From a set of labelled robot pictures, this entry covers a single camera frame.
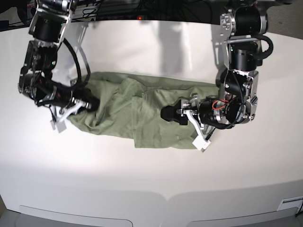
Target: green cloth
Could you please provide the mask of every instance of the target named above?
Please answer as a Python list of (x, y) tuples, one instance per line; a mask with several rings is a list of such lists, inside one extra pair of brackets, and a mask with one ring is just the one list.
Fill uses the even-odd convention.
[(108, 72), (93, 73), (87, 87), (100, 99), (99, 109), (69, 120), (85, 132), (134, 139), (136, 148), (195, 149), (194, 126), (163, 120), (161, 109), (193, 94), (218, 95), (213, 84)]

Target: white table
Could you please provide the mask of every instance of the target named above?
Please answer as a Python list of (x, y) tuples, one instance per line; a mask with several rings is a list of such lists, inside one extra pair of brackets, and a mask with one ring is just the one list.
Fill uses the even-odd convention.
[[(68, 30), (73, 45), (85, 26), (75, 23)], [(214, 83), (218, 28), (95, 22), (88, 25), (81, 46), (92, 72)], [(7, 208), (127, 219), (134, 227), (184, 227), (194, 220), (272, 212), (282, 199), (303, 195), (303, 40), (268, 36), (275, 49), (258, 68), (256, 119), (216, 131), (211, 146), (201, 153), (135, 149), (132, 140), (90, 135), (70, 123), (57, 134), (49, 111), (18, 93), (31, 36), (27, 29), (1, 32), (0, 194)], [(75, 76), (66, 47), (59, 51), (58, 62), (56, 78)]]

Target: wrinkled green garment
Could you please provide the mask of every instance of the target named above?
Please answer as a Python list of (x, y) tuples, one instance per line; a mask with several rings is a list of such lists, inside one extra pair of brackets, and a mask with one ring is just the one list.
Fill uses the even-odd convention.
[(194, 149), (194, 126), (163, 120), (161, 109), (193, 94), (218, 95), (213, 84), (108, 72), (93, 73), (87, 87), (100, 99), (99, 109), (69, 120), (85, 132), (134, 139), (136, 148)]

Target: crumpled fabric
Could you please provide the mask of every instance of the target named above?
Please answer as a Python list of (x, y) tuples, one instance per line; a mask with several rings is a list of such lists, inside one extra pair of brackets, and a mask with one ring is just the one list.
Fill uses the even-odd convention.
[(93, 73), (87, 87), (100, 99), (99, 109), (70, 116), (72, 124), (95, 135), (133, 139), (136, 148), (195, 149), (194, 126), (163, 120), (161, 109), (193, 94), (218, 95), (213, 84), (108, 72)]

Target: white tabletop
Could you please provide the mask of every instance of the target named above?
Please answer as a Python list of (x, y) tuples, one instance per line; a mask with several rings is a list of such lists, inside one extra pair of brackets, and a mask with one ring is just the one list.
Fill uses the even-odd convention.
[[(282, 199), (303, 195), (303, 40), (268, 34), (275, 48), (258, 68), (256, 119), (217, 131), (201, 153), (135, 149), (132, 140), (90, 135), (70, 123), (67, 131), (57, 134), (49, 111), (18, 93), (31, 39), (27, 31), (0, 33), (0, 194), (8, 209), (19, 211), (23, 205), (127, 219), (134, 227), (183, 227), (193, 220), (272, 212)], [(74, 23), (66, 38), (73, 45), (82, 40), (92, 72), (210, 83), (218, 72), (218, 26)], [(66, 47), (59, 51), (58, 62), (56, 78), (68, 81), (75, 76)]]

